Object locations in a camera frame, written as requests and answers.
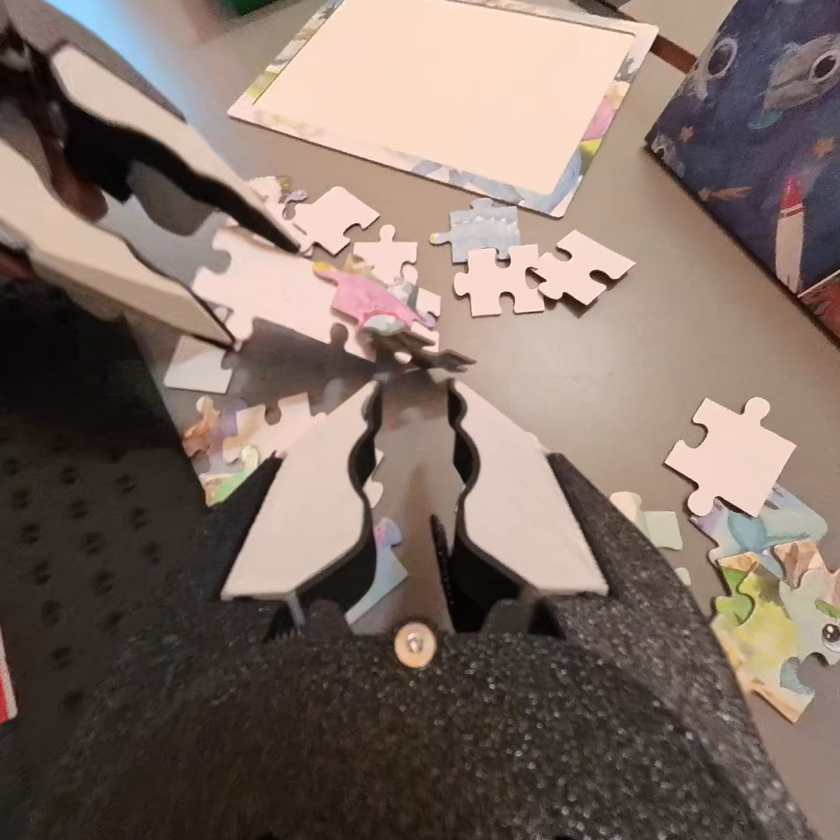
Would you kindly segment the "printed jigsaw puzzle box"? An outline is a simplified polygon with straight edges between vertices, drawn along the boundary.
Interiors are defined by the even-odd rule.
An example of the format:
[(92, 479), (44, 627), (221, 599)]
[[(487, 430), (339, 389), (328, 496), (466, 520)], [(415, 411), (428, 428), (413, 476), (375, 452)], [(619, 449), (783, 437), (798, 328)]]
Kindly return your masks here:
[(736, 2), (645, 142), (838, 340), (839, 2)]

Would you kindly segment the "adjacent white desk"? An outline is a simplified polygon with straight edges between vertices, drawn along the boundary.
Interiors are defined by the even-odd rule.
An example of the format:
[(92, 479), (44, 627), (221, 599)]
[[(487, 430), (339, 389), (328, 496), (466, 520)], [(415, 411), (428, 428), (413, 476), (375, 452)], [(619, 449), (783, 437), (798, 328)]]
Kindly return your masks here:
[(734, 1), (604, 1), (619, 16), (656, 26), (653, 54), (684, 74), (710, 43)]

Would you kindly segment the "light blue printed puzzle piece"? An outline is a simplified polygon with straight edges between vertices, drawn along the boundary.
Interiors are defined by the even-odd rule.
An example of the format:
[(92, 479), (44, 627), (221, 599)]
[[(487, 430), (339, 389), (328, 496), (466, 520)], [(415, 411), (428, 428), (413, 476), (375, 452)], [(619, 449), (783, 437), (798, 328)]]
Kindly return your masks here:
[(431, 245), (449, 245), (453, 264), (468, 262), (473, 250), (491, 249), (499, 261), (509, 261), (510, 248), (521, 244), (518, 208), (496, 205), (488, 197), (470, 203), (469, 209), (448, 216), (449, 230), (430, 234)]

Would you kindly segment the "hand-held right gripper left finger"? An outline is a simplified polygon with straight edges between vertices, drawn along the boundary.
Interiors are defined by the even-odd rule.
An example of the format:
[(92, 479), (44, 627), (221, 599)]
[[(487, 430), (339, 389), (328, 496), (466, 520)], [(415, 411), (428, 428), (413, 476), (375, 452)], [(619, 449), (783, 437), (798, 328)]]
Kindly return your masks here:
[(222, 602), (282, 603), (302, 624), (315, 602), (345, 614), (362, 599), (376, 571), (364, 484), (381, 423), (382, 384), (370, 381), (220, 503)]

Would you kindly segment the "landscape jigsaw puzzle board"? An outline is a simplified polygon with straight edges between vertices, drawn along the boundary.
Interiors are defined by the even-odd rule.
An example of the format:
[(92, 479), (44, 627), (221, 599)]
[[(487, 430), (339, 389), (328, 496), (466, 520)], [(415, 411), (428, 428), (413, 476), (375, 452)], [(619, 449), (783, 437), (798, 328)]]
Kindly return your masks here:
[(570, 3), (323, 2), (227, 115), (561, 218), (657, 36)]

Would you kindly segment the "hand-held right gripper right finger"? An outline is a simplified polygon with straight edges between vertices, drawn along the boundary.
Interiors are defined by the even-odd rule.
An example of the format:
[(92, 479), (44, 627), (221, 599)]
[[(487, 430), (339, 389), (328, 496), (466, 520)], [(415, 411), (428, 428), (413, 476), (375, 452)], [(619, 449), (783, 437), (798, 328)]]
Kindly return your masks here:
[(458, 495), (455, 585), (481, 611), (523, 595), (607, 595), (608, 583), (550, 452), (487, 399), (448, 381)]

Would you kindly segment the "grey desk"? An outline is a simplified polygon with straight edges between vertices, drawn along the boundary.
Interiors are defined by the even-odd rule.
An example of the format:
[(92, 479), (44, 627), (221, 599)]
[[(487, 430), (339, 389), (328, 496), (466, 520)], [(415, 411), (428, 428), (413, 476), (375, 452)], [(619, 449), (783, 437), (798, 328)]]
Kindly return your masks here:
[[(281, 2), (236, 18), (210, 2), (51, 2), (108, 42), (194, 122), (241, 175), (291, 176), (320, 196), (341, 185), (372, 205), (400, 238), (420, 244), (421, 282), (444, 298), (444, 346), (476, 358), (467, 383), (493, 406), (568, 456), (600, 491), (633, 490), (653, 509), (679, 513), (684, 549), (665, 552), (689, 570), (708, 614), (722, 591), (710, 544), (680, 509), (689, 485), (663, 465), (704, 397), (730, 408), (771, 404), (767, 425), (797, 444), (782, 485), (821, 513), (823, 557), (838, 564), (838, 348), (741, 252), (644, 150), (650, 124), (679, 84), (646, 58), (592, 169), (564, 219), (520, 216), (526, 243), (554, 246), (579, 229), (636, 261), (592, 309), (561, 302), (517, 316), (473, 319), (452, 294), (448, 248), (427, 237), (465, 192), (231, 120), (227, 108), (317, 10)], [(411, 577), (359, 624), (363, 634), (437, 609), (427, 517), (451, 536), (458, 478), (445, 395), (424, 374), (391, 381), (380, 480), (383, 512), (403, 529)], [(818, 692), (791, 725), (749, 697), (754, 722), (796, 803), (821, 838), (838, 838), (838, 666), (810, 659), (803, 681)]]

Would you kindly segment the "pile of puzzle pieces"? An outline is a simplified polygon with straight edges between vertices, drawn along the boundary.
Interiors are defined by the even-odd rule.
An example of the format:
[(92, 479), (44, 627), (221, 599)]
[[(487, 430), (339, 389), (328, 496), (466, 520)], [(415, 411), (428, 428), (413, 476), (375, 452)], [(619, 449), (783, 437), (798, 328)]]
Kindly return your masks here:
[[(199, 476), (209, 507), (328, 416), (312, 415), (304, 393), (280, 399), (278, 409), (270, 424), (263, 404), (235, 412), (209, 395), (196, 403), (200, 419), (183, 434), (185, 452), (228, 465)], [(739, 413), (704, 400), (693, 417), (703, 441), (678, 442), (665, 464), (696, 485), (688, 510), (717, 544), (710, 558), (728, 594), (717, 598), (711, 631), (741, 688), (795, 723), (816, 695), (800, 666), (810, 657), (838, 663), (838, 572), (817, 548), (825, 521), (777, 482), (794, 445), (762, 425), (769, 411), (757, 397)]]

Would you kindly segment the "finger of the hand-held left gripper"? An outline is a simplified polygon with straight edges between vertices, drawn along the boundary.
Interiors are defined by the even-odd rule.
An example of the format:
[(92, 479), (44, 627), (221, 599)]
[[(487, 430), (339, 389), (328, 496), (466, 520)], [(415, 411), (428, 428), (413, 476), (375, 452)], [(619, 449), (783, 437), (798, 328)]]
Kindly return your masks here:
[(72, 45), (51, 55), (51, 76), (75, 152), (106, 162), (123, 180), (133, 165), (148, 167), (193, 201), (300, 253), (298, 237), (189, 123)]
[(78, 216), (48, 189), (36, 168), (1, 142), (2, 248), (42, 280), (76, 287), (230, 348), (232, 334), (180, 281), (162, 275), (119, 236)]

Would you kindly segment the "red label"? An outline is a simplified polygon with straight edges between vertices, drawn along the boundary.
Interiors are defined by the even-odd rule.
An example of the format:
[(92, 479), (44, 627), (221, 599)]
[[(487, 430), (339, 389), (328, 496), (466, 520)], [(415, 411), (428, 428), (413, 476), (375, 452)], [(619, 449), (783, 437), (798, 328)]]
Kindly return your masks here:
[(1, 724), (11, 721), (18, 714), (18, 705), (14, 693), (13, 681), (7, 664), (7, 656), (4, 645), (3, 633), (0, 643), (0, 666), (1, 666)]

